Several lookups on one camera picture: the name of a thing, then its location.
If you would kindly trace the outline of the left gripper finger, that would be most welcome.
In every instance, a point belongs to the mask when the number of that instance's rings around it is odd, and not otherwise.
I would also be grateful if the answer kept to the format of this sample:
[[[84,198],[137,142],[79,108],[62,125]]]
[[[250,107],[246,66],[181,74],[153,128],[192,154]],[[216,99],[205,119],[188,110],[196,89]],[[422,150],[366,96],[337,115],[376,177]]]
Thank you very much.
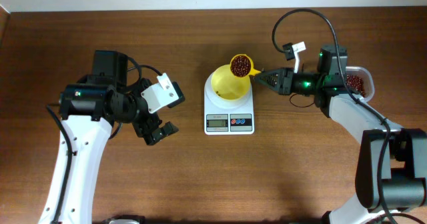
[[[176,127],[173,123],[171,122],[167,122],[163,127],[161,127],[163,129],[163,132],[165,134],[165,137],[168,137],[170,135],[173,135],[174,133],[177,133],[179,131],[179,128]]]
[[[155,145],[160,142],[165,137],[163,129],[161,127],[157,127],[152,131],[146,131],[143,134],[143,139],[146,145]]]

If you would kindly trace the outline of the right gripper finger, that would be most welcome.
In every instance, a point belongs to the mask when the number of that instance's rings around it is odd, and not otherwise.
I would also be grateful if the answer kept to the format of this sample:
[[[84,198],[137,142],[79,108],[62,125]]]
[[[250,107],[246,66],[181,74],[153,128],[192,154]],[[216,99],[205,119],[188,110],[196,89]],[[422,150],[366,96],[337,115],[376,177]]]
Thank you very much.
[[[255,79],[262,80],[262,81],[277,81],[279,76],[279,70],[273,69],[273,70],[264,70],[258,73],[255,76]]]
[[[278,92],[278,82],[275,77],[254,77],[254,81],[274,92]]]

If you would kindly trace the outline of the yellow measuring scoop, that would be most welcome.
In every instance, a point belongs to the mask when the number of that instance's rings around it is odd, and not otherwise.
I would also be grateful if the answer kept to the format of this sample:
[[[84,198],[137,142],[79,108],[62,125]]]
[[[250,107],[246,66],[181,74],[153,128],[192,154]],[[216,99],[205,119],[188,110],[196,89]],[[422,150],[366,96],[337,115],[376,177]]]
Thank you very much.
[[[246,77],[261,73],[254,68],[253,60],[246,54],[237,54],[230,61],[230,71],[236,77]]]

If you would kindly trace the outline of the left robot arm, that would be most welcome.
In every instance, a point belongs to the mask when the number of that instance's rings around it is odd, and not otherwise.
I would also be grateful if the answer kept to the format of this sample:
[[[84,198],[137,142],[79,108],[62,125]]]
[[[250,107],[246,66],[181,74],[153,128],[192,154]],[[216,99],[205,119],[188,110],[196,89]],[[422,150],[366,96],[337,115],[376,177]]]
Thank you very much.
[[[178,128],[163,123],[157,111],[185,99],[177,82],[166,73],[157,83],[142,76],[131,85],[131,67],[144,65],[118,51],[96,50],[90,74],[66,86],[59,112],[48,107],[60,130],[59,152],[40,223],[91,223],[97,176],[103,151],[122,125],[132,124],[136,135],[155,145]]]

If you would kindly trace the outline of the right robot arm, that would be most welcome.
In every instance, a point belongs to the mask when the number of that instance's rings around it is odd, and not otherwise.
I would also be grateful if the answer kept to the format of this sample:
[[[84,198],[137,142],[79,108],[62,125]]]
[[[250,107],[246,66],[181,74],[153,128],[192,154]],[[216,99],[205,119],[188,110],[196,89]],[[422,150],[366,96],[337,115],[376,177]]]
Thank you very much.
[[[313,95],[322,113],[360,144],[355,195],[326,212],[322,223],[395,223],[426,206],[426,132],[405,129],[373,109],[346,84],[346,50],[321,48],[318,70],[297,67],[262,71],[254,80],[280,95]]]

